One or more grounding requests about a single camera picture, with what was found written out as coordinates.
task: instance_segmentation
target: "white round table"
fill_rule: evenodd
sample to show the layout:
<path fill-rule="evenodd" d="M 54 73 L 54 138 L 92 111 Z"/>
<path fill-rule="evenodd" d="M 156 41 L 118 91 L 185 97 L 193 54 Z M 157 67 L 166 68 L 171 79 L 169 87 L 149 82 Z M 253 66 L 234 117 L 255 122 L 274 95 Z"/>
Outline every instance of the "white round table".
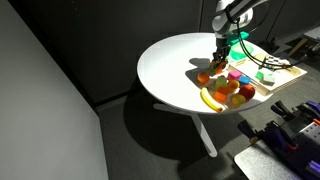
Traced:
<path fill-rule="evenodd" d="M 200 97 L 202 86 L 196 81 L 196 76 L 209 66 L 212 53 L 216 50 L 215 41 L 214 33 L 190 33 L 169 37 L 150 46 L 140 57 L 137 66 L 142 85 L 164 103 L 155 104 L 154 107 L 190 115 L 212 157 L 215 157 L 217 152 L 198 114 L 236 113 L 257 106 L 271 97 L 256 92 L 253 99 L 240 107 L 224 107 L 224 111 L 220 113 L 208 107 Z M 245 43 L 254 48 L 253 55 L 266 53 L 250 42 Z"/>

